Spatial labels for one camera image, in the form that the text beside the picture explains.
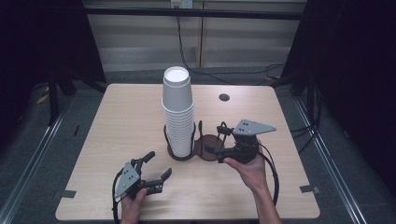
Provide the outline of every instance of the wall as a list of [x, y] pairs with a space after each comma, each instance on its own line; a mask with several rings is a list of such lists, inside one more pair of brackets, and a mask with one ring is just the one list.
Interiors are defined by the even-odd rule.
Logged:
[[[170, 1], [85, 0], [85, 6], [170, 7]], [[193, 8], [303, 12], [297, 1], [193, 1]], [[182, 65], [174, 17], [89, 15], [105, 71]], [[180, 18], [190, 67], [265, 66], [286, 61], [298, 21]]]

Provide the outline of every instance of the power cord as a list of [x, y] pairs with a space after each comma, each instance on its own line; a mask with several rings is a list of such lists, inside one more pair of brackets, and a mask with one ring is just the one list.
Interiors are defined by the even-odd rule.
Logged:
[[260, 86], [262, 83], [264, 83], [264, 82], [267, 80], [267, 78], [269, 78], [269, 72], [270, 72], [271, 70], [274, 70], [274, 69], [278, 68], [279, 66], [282, 66], [282, 65], [285, 64], [285, 63], [273, 63], [273, 64], [269, 64], [268, 66], [266, 66], [266, 68], [265, 68], [264, 70], [256, 71], [256, 72], [217, 72], [217, 73], [203, 73], [203, 72], [194, 71], [194, 70], [192, 70], [192, 69], [187, 65], [186, 59], [185, 59], [185, 57], [184, 57], [183, 43], [182, 43], [182, 41], [181, 41], [180, 18], [179, 18], [179, 17], [177, 17], [177, 30], [178, 30], [178, 42], [179, 42], [179, 50], [180, 50], [181, 61], [183, 62], [184, 66], [186, 67], [186, 69], [187, 69], [189, 72], [192, 72], [192, 73], [197, 74], [197, 75], [213, 77], [214, 79], [216, 79], [216, 80], [218, 80], [218, 81], [221, 81], [221, 82], [224, 82], [224, 83], [227, 83], [227, 84], [230, 84], [230, 85], [238, 85], [238, 84], [232, 83], [232, 82], [230, 82], [230, 81], [221, 79], [221, 78], [219, 78], [219, 77], [215, 77], [214, 75], [231, 75], [231, 74], [253, 75], [253, 74], [266, 73], [266, 77], [264, 78], [264, 80], [263, 80], [262, 82], [257, 83], [257, 84], [254, 84], [254, 86]]
[[260, 151], [257, 152], [257, 154], [258, 154], [259, 156], [261, 156], [261, 157], [269, 164], [269, 166], [270, 166], [270, 168], [271, 168], [271, 171], [272, 171], [272, 173], [273, 173], [273, 178], [274, 178], [274, 197], [273, 197], [273, 203], [274, 203], [274, 205], [276, 206], [277, 198], [278, 198], [278, 196], [279, 196], [279, 178], [278, 178], [278, 176], [277, 176], [275, 163], [274, 163], [274, 160], [273, 160], [273, 158], [272, 158], [272, 156], [271, 156], [271, 153], [270, 153], [270, 151], [267, 149], [267, 147], [265, 147], [265, 146], [264, 146], [263, 144], [261, 144], [261, 143], [259, 143], [259, 145], [260, 145], [261, 147], [265, 148], [265, 150], [267, 151], [267, 153], [268, 153], [268, 155], [270, 156], [270, 159], [271, 159], [271, 160], [269, 160], [269, 159], [268, 159], [266, 156], [264, 156], [264, 154], [262, 154]]
[[120, 224], [118, 206], [119, 206], [120, 201], [121, 201], [123, 198], [121, 198], [119, 201], [116, 201], [114, 195], [116, 194], [116, 184], [117, 184], [117, 180], [118, 180], [119, 177], [121, 176], [122, 171], [123, 171], [123, 168], [116, 174], [116, 178], [115, 178], [114, 181], [113, 181], [113, 186], [112, 186], [112, 189], [111, 189], [111, 199], [112, 199], [112, 201], [113, 201], [113, 208], [112, 208], [111, 210], [113, 210], [114, 223], [116, 223], [116, 224]]
[[322, 101], [323, 101], [323, 98], [322, 98], [321, 94], [319, 93], [318, 89], [316, 89], [316, 96], [317, 96], [316, 103], [317, 103], [317, 107], [318, 107], [318, 115], [317, 115], [317, 118], [315, 119], [314, 123], [309, 125], [308, 127], [291, 131], [291, 132], [293, 132], [293, 131], [295, 131], [295, 132], [303, 131], [300, 134], [294, 135], [293, 139], [297, 139], [298, 137], [304, 135], [305, 133], [307, 133], [309, 131], [313, 132], [311, 137], [305, 143], [305, 145], [300, 150], [298, 150], [298, 153], [303, 152], [318, 134], [319, 124], [320, 124], [320, 117], [321, 117], [321, 112], [322, 112]]

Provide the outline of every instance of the black cable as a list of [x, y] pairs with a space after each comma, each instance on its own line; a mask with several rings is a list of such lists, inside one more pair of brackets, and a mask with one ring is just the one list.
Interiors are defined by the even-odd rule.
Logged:
[[264, 70], [261, 71], [256, 71], [256, 72], [217, 72], [217, 73], [202, 73], [202, 72], [197, 72], [197, 71], [193, 71], [186, 62], [186, 59], [184, 58], [184, 51], [183, 51], [183, 43], [181, 41], [181, 31], [180, 31], [180, 18], [177, 17], [177, 30], [178, 30], [178, 42], [179, 42], [179, 51], [180, 51], [180, 56], [181, 56], [181, 61], [183, 62], [184, 66], [186, 67], [186, 69], [189, 72], [192, 72], [194, 74], [197, 75], [202, 75], [202, 76], [209, 76], [209, 77], [213, 77], [214, 79], [221, 81], [221, 82], [225, 82], [227, 84], [230, 85], [237, 85], [235, 83], [232, 83], [230, 81], [215, 77], [213, 75], [230, 75], [230, 74], [245, 74], [245, 75], [252, 75], [252, 74], [260, 74], [260, 73], [266, 73], [267, 76], [265, 77], [264, 81], [255, 84], [255, 86], [260, 86], [263, 82], [265, 82], [269, 76], [269, 71], [276, 69], [277, 67], [284, 65], [285, 63], [273, 63], [273, 64], [269, 64], [268, 66], [266, 66], [266, 68]]
[[276, 170], [275, 163], [274, 163], [274, 159], [272, 158], [272, 155], [271, 155], [271, 153], [270, 153], [270, 150], [268, 150], [268, 148], [265, 147], [265, 146], [264, 146], [263, 144], [261, 144], [261, 143], [259, 143], [259, 145], [260, 145], [261, 147], [263, 147], [263, 148], [267, 151], [268, 155], [270, 156], [271, 162], [272, 162], [272, 164], [274, 165], [274, 169]]
[[269, 86], [274, 88], [274, 89], [276, 89], [279, 86], [289, 84], [290, 81], [293, 78], [297, 77], [298, 75], [299, 75], [298, 72], [294, 72], [293, 74], [291, 74], [289, 76], [286, 76], [286, 77], [282, 76], [279, 80], [277, 80], [276, 82], [271, 83]]
[[316, 125], [316, 123], [314, 122], [314, 123], [312, 123], [312, 124], [309, 125], [309, 126], [306, 126], [306, 127], [303, 127], [303, 128], [299, 128], [299, 129], [290, 130], [290, 132], [291, 132], [291, 133], [297, 133], [297, 132], [300, 132], [300, 131], [306, 131], [306, 130], [308, 130], [308, 129], [310, 129], [310, 128], [314, 128], [315, 125]]
[[115, 198], [115, 195], [116, 195], [116, 183], [117, 183], [117, 180], [119, 179], [119, 177], [122, 174], [122, 170], [123, 170], [123, 168], [116, 174], [116, 178], [114, 178], [113, 187], [111, 189], [111, 193], [112, 193], [111, 199], [113, 201], [113, 208], [111, 210], [113, 210], [114, 223], [116, 223], [116, 224], [120, 224], [119, 213], [118, 213], [118, 211], [119, 211], [118, 210], [118, 205], [119, 205], [119, 202], [122, 200], [121, 199], [118, 202], [116, 202], [116, 198]]
[[260, 151], [257, 152], [258, 155], [260, 155], [265, 161], [268, 162], [268, 164], [270, 165], [271, 171], [273, 173], [273, 177], [274, 177], [274, 197], [273, 197], [273, 203], [274, 206], [276, 206], [277, 203], [277, 198], [279, 196], [279, 178], [277, 176], [277, 172], [276, 172], [276, 168], [275, 165], [273, 164], [272, 161], [270, 161], [266, 156], [264, 156]]
[[[312, 131], [312, 135], [311, 135], [311, 137], [308, 139], [308, 141], [305, 143], [305, 145], [300, 149], [300, 150], [298, 150], [298, 153], [301, 153], [301, 152], [303, 152], [307, 147], [308, 147], [308, 145], [311, 143], [311, 141], [317, 136], [317, 134], [318, 134], [318, 129], [319, 129], [319, 124], [320, 124], [320, 117], [321, 117], [321, 111], [322, 111], [322, 96], [321, 96], [321, 94], [319, 93], [319, 91], [318, 91], [318, 89], [316, 89], [316, 93], [317, 93], [317, 100], [316, 100], [316, 103], [317, 103], [317, 106], [318, 106], [318, 116], [317, 116], [317, 118], [315, 119], [315, 125], [313, 126], [313, 125], [310, 125], [310, 126], [308, 126], [308, 127], [306, 127], [306, 130], [307, 131]], [[297, 137], [300, 137], [299, 135], [296, 135], [296, 136], [293, 136], [293, 139], [296, 139]]]
[[303, 128], [301, 130], [302, 131], [301, 133], [298, 133], [298, 134], [293, 136], [293, 139], [295, 140], [295, 139], [297, 139], [297, 138], [299, 138], [301, 136], [304, 136], [309, 131], [309, 129], [311, 129], [311, 128], [313, 128], [313, 127], [305, 127], [305, 128]]

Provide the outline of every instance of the stack of paper cups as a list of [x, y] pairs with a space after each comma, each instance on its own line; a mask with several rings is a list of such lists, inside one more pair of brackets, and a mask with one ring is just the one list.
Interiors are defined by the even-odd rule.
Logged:
[[194, 129], [194, 101], [189, 72], [183, 67], [170, 67], [164, 72], [163, 113], [173, 154], [180, 158], [189, 156]]

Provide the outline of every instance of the gray floor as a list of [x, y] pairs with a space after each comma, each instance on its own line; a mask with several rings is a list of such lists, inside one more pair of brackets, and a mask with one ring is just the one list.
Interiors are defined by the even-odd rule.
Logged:
[[[254, 69], [260, 68], [212, 68], [203, 71], [213, 73], [235, 70], [254, 71]], [[162, 77], [163, 70], [106, 74], [108, 83], [161, 83]], [[255, 85], [264, 81], [265, 74], [217, 75], [216, 77], [227, 79], [233, 84]], [[192, 84], [224, 84], [213, 77], [195, 74], [191, 74], [191, 82]], [[271, 82], [272, 80], [267, 79], [262, 85]], [[55, 191], [65, 189], [103, 97], [102, 93], [88, 86], [81, 83], [76, 83], [76, 85], [78, 92], [74, 97], [62, 97], [61, 95], [61, 105], [66, 105], [66, 102], [70, 100], [70, 106], [65, 110], [62, 123], [49, 144], [42, 162], [38, 164], [37, 172], [29, 183], [29, 188], [24, 194], [21, 204], [18, 204], [18, 210], [13, 216], [13, 223], [65, 223], [57, 220], [54, 215], [59, 199], [53, 198], [53, 194]], [[304, 122], [295, 103], [296, 97], [290, 95], [289, 89], [290, 86], [281, 86], [276, 89], [276, 95], [290, 129], [294, 130], [304, 127]], [[47, 100], [41, 105], [35, 103], [43, 91], [44, 88], [32, 91], [29, 108], [24, 113], [23, 119], [19, 123], [19, 129], [8, 145], [6, 153], [0, 159], [0, 206], [2, 207], [17, 185], [20, 176], [25, 172], [27, 163], [34, 155], [36, 147], [48, 129], [49, 101]], [[345, 138], [343, 129], [328, 112], [325, 103], [319, 132], [351, 194], [359, 204], [367, 223], [396, 223], [395, 198], [390, 195], [378, 175], [361, 157], [356, 145]], [[296, 147], [302, 148], [308, 138], [308, 133], [296, 138]], [[316, 146], [311, 143], [300, 156], [311, 185], [318, 187], [320, 191], [316, 194], [320, 216], [312, 220], [283, 220], [284, 223], [353, 223]], [[94, 223], [111, 223], [111, 221]], [[210, 223], [246, 223], [246, 221], [213, 221]]]

